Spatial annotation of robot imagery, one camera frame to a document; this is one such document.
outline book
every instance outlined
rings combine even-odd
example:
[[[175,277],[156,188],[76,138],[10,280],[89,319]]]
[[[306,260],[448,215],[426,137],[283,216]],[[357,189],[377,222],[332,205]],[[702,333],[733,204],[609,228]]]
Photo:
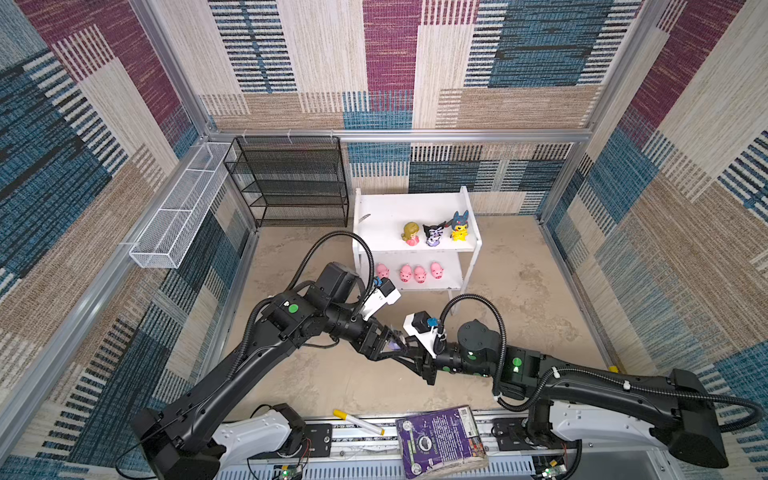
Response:
[[[436,478],[488,466],[468,406],[405,417],[396,426],[406,478]]]

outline black robotic arm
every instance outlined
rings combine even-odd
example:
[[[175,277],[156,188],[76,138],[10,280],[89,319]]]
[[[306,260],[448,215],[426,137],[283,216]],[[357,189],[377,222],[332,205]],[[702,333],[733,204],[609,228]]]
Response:
[[[317,281],[296,285],[319,245],[338,235],[354,238],[368,254],[365,289],[357,274],[340,263],[329,263]],[[535,445],[561,444],[563,438],[558,433],[563,433],[553,427],[549,416],[553,401],[563,400],[631,415],[652,425],[650,436],[666,445],[673,456],[695,465],[723,468],[728,463],[720,432],[752,425],[762,417],[762,408],[754,402],[708,395],[697,377],[685,370],[675,369],[668,377],[627,376],[508,346],[496,308],[487,299],[472,294],[454,298],[439,319],[427,312],[410,316],[406,321],[416,334],[405,335],[371,316],[371,311],[387,303],[387,298],[399,295],[389,280],[374,282],[373,271],[370,250],[354,233],[332,232],[318,240],[288,289],[253,309],[238,348],[162,412],[144,409],[134,417],[131,424],[137,446],[157,477],[213,478],[220,467],[219,459],[227,452],[214,440],[226,416],[277,363],[322,332],[348,341],[373,361],[394,359],[429,385],[434,385],[439,370],[492,376],[493,395],[500,405],[515,412],[528,410],[527,435]],[[360,298],[346,303],[355,286],[361,290]],[[499,333],[473,320],[460,327],[458,342],[447,342],[445,317],[450,307],[461,300],[486,304],[496,316]],[[516,406],[502,396],[528,401]],[[713,402],[746,406],[753,413],[723,425],[725,428],[719,427]],[[286,419],[283,427],[289,433],[278,452],[287,455],[299,448],[305,425],[290,407],[275,409]]]

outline pink pig toy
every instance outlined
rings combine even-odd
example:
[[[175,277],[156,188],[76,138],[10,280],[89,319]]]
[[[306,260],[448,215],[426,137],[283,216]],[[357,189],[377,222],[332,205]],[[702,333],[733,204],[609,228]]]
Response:
[[[427,280],[427,271],[424,270],[423,266],[416,265],[416,268],[413,270],[413,276],[416,277],[417,282],[424,283],[424,280]]]
[[[442,266],[437,262],[432,264],[432,276],[435,278],[442,278]]]
[[[400,269],[400,280],[402,282],[407,282],[408,280],[411,279],[412,276],[413,276],[413,270],[411,270],[411,266],[406,263]]]
[[[376,267],[376,275],[378,278],[389,278],[389,268],[384,263],[380,263]]]

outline white two-tier cart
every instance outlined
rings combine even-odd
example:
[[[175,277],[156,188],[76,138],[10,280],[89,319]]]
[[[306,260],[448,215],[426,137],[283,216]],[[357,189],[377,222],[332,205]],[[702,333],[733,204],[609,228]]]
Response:
[[[466,291],[482,247],[480,229],[472,211],[467,187],[462,187],[454,194],[362,195],[359,188],[355,194],[353,231],[368,244],[375,263],[383,263],[389,268],[389,278],[398,290],[448,290],[449,298]],[[424,225],[451,220],[454,212],[463,214],[466,210],[469,211],[469,234],[466,241],[453,241],[451,228],[446,227],[437,247],[427,245]],[[414,247],[401,238],[403,227],[408,222],[419,225],[419,243]],[[458,261],[461,252],[472,253],[466,272],[462,272],[462,265]],[[367,279],[366,252],[356,241],[353,241],[353,255],[357,273]],[[440,263],[444,269],[439,280],[430,272],[432,262]],[[417,283],[413,278],[407,283],[400,281],[400,268],[406,263],[413,269],[417,265],[423,266],[427,271],[427,280],[424,283]]]

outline white marker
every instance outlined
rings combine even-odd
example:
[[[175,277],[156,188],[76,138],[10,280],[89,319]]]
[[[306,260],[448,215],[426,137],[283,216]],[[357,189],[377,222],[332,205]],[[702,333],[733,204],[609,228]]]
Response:
[[[373,425],[372,423],[366,422],[365,420],[358,419],[349,413],[344,413],[341,410],[333,410],[333,414],[342,420],[346,420],[349,423],[354,423],[360,428],[369,430],[370,432],[376,433],[377,435],[384,435],[384,429],[380,426]]]

